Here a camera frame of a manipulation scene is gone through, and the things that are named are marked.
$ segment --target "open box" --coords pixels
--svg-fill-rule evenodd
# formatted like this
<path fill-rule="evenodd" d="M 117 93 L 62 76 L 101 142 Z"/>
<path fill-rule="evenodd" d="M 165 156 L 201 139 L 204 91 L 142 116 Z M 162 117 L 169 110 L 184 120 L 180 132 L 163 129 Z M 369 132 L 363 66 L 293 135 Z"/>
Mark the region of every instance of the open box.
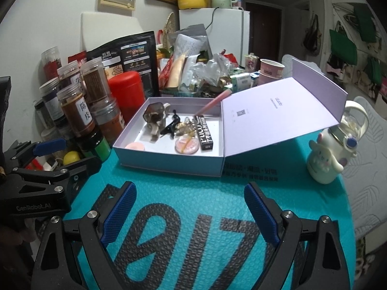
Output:
<path fill-rule="evenodd" d="M 221 176 L 225 158 L 279 143 L 337 125 L 344 112 L 347 93 L 328 78 L 293 60 L 293 77 L 235 93 L 210 109 L 206 122 L 214 147 L 182 155 L 169 135 L 151 141 L 142 115 L 151 103 L 171 104 L 181 120 L 192 116 L 209 99 L 149 98 L 130 120 L 113 147 L 124 166 L 150 170 Z M 172 122 L 170 114 L 166 119 Z M 139 141 L 144 151 L 125 149 Z"/>

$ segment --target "blue gripper pad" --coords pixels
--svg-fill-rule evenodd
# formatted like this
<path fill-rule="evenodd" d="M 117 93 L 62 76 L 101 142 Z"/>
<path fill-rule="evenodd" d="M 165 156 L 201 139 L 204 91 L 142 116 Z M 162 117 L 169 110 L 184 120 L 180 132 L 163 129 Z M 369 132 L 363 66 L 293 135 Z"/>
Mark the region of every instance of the blue gripper pad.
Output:
<path fill-rule="evenodd" d="M 279 244 L 277 223 L 251 184 L 245 186 L 245 202 L 266 243 Z"/>
<path fill-rule="evenodd" d="M 114 242 L 121 231 L 121 228 L 128 217 L 130 210 L 137 198 L 136 185 L 133 182 L 125 182 L 123 187 L 127 187 L 122 193 L 117 203 L 112 208 L 110 214 L 103 223 L 103 234 L 101 243 L 107 247 L 109 243 Z"/>
<path fill-rule="evenodd" d="M 52 141 L 47 141 L 39 143 L 35 146 L 32 153 L 36 157 L 42 157 L 49 155 L 60 150 L 65 150 L 67 147 L 66 140 L 64 138 L 53 139 Z"/>

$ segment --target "human hand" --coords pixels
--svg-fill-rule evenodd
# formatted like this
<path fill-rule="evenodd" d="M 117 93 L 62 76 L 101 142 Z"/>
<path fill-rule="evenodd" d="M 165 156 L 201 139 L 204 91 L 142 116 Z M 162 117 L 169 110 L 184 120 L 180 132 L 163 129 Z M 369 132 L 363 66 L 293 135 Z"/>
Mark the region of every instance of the human hand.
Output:
<path fill-rule="evenodd" d="M 26 242 L 33 242 L 36 240 L 36 232 L 35 232 L 35 219 L 25 219 L 24 223 L 26 227 L 20 232 L 16 232 L 15 230 L 0 225 L 0 244 L 8 245 L 8 246 L 17 246 Z"/>

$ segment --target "table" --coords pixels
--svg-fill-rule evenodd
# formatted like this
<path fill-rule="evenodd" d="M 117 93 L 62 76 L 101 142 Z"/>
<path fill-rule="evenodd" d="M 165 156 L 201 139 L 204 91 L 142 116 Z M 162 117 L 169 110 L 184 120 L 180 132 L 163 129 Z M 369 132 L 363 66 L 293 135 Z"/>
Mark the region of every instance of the table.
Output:
<path fill-rule="evenodd" d="M 93 205 L 98 208 L 125 181 L 132 181 L 137 186 L 136 203 L 117 241 L 107 247 L 127 285 L 249 290 L 272 251 L 243 199 L 244 185 L 256 181 L 283 210 L 310 219 L 327 214 L 339 221 L 353 284 L 355 235 L 341 176 L 323 186 L 306 169 L 308 141 L 316 137 L 317 132 L 229 157 L 221 178 L 122 167 L 113 151 L 65 219 L 80 218 Z M 83 251 L 79 262 L 90 289 L 98 289 Z M 293 268 L 283 289 L 290 289 L 292 275 Z"/>

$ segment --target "barcode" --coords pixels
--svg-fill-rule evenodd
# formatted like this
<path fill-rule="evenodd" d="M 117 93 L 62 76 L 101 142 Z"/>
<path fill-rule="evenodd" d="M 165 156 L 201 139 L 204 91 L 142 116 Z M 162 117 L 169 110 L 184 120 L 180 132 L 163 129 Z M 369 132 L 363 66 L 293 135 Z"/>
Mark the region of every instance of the barcode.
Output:
<path fill-rule="evenodd" d="M 242 116 L 243 114 L 246 114 L 246 112 L 244 110 L 241 110 L 241 111 L 237 111 L 237 116 Z"/>

